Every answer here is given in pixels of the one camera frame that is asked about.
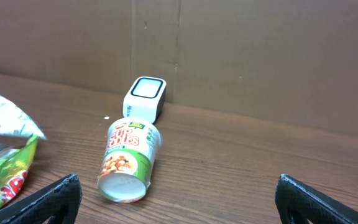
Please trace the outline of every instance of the cardboard wall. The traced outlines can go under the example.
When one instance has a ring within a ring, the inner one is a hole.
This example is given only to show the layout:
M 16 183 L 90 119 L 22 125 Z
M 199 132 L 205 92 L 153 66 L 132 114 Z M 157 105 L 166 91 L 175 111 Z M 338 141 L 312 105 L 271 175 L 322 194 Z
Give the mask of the cardboard wall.
M 0 73 L 358 135 L 358 1 L 0 0 Z

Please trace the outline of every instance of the food picture on label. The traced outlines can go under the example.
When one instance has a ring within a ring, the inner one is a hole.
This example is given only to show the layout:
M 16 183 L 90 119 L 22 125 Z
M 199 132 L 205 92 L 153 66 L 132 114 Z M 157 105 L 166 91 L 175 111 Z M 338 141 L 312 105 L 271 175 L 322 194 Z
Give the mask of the food picture on label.
M 103 162 L 100 178 L 111 173 L 133 174 L 137 170 L 137 161 L 127 152 L 112 152 Z

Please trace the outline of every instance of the red logo on bag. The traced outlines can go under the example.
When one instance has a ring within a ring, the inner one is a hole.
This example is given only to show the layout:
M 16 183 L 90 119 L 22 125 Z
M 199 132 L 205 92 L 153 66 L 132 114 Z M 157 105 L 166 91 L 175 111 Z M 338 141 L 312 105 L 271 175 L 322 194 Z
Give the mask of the red logo on bag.
M 0 200 L 2 203 L 10 201 L 19 193 L 26 177 L 27 171 L 23 170 L 18 176 L 12 177 L 7 182 L 7 185 L 0 188 Z

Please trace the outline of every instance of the brown tabletop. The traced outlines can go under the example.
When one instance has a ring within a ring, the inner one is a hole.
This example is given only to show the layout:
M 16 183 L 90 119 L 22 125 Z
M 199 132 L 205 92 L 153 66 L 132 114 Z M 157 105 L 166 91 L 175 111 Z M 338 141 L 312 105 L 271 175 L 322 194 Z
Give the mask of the brown tabletop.
M 20 197 L 76 172 L 77 223 L 280 223 L 274 193 L 282 173 L 358 211 L 355 136 L 166 103 L 146 197 L 112 203 L 98 193 L 96 176 L 123 96 L 4 75 L 0 94 L 48 137 Z

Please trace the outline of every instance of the white cube device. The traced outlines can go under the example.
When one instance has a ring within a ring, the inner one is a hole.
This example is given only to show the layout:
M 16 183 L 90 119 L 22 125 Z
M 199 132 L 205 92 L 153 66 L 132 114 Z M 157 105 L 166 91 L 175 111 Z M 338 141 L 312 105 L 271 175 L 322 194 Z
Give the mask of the white cube device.
M 139 77 L 124 98 L 124 117 L 138 117 L 154 123 L 164 105 L 166 86 L 161 78 Z

